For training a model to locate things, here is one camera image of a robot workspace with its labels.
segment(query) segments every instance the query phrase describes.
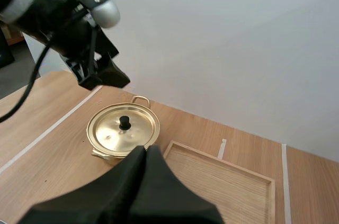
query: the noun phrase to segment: wooden tray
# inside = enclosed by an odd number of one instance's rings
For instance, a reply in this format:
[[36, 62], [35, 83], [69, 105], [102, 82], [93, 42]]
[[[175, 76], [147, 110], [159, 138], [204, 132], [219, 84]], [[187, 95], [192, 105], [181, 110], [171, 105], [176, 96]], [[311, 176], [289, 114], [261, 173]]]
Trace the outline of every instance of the wooden tray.
[[177, 142], [164, 158], [191, 191], [215, 204], [226, 224], [274, 224], [274, 180]]

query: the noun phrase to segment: black cable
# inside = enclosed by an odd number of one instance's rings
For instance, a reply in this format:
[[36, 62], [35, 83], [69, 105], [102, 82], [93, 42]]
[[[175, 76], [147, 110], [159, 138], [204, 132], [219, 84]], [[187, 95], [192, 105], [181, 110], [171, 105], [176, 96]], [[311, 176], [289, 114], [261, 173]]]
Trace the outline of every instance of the black cable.
[[34, 85], [35, 79], [37, 78], [38, 72], [39, 72], [39, 68], [42, 64], [43, 59], [45, 58], [47, 51], [50, 49], [50, 47], [52, 46], [52, 42], [53, 42], [53, 37], [50, 39], [50, 41], [47, 43], [47, 45], [45, 46], [45, 48], [43, 49], [43, 51], [41, 52], [41, 55], [39, 56], [39, 59], [34, 67], [34, 70], [32, 72], [30, 81], [28, 83], [28, 86], [25, 89], [25, 92], [23, 93], [23, 95], [21, 96], [21, 98], [19, 99], [19, 101], [17, 102], [17, 104], [4, 116], [0, 117], [0, 123], [3, 121], [6, 121], [8, 118], [10, 118], [12, 115], [14, 115], [16, 113], [16, 111], [18, 111], [18, 109], [22, 106], [22, 104], [25, 102], [25, 100], [27, 99], [28, 95], [30, 94], [32, 87]]
[[[61, 28], [65, 29], [67, 27], [69, 27], [71, 24], [77, 22], [78, 20], [82, 19], [85, 15], [88, 14], [88, 11], [83, 8], [82, 10], [78, 11], [77, 13], [74, 14], [74, 16], [72, 16], [70, 18], [69, 21], [67, 21]], [[42, 64], [43, 59], [45, 58], [48, 50], [51, 48], [53, 41], [54, 41], [54, 37], [56, 34], [53, 34], [52, 37], [50, 38], [50, 40], [48, 41], [47, 45], [45, 46], [45, 48], [43, 49], [43, 51], [41, 52], [41, 55], [39, 56], [39, 59], [34, 67], [34, 70], [32, 72], [30, 81], [28, 83], [28, 86], [25, 89], [25, 92], [22, 94], [21, 98], [19, 99], [19, 101], [17, 102], [17, 104], [5, 115], [3, 115], [2, 117], [0, 117], [0, 123], [6, 121], [8, 118], [10, 118], [12, 115], [14, 115], [16, 113], [16, 111], [19, 110], [19, 108], [22, 106], [22, 104], [25, 102], [25, 100], [27, 99], [28, 95], [30, 94], [32, 87], [34, 85], [34, 82], [37, 78], [40, 66]]]

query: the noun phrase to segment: wooden table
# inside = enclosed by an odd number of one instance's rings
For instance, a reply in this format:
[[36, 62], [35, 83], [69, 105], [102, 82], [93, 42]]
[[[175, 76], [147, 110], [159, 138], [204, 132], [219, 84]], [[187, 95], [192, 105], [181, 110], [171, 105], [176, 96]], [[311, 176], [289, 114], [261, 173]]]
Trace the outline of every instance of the wooden table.
[[[0, 100], [0, 114], [14, 105], [22, 91]], [[20, 111], [0, 124], [0, 168], [89, 94], [67, 72], [37, 80]], [[100, 109], [131, 98], [130, 93], [103, 87], [0, 173], [0, 219], [16, 223], [36, 202], [107, 172], [111, 166], [91, 156], [86, 126]], [[175, 140], [218, 156], [222, 139], [227, 139], [224, 160], [275, 179], [276, 223], [285, 223], [281, 144], [157, 102], [151, 102], [151, 109], [162, 126], [157, 141], [162, 151]], [[287, 161], [292, 223], [339, 223], [339, 164], [290, 147]]]

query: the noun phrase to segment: floor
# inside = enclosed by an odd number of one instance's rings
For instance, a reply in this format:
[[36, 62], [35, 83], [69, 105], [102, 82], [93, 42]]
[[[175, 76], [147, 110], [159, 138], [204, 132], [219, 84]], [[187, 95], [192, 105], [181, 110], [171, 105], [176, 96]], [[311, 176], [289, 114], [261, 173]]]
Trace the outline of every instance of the floor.
[[25, 41], [10, 49], [15, 62], [0, 68], [0, 99], [27, 85], [35, 64]]

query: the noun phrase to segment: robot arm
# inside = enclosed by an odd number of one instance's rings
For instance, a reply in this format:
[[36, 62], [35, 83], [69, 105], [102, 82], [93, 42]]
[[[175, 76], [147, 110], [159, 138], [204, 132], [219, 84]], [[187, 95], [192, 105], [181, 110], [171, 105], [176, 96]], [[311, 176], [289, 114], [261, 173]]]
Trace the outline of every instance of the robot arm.
[[118, 50], [101, 29], [119, 19], [111, 0], [0, 0], [0, 20], [59, 52], [79, 85], [89, 90], [130, 82], [112, 61]]

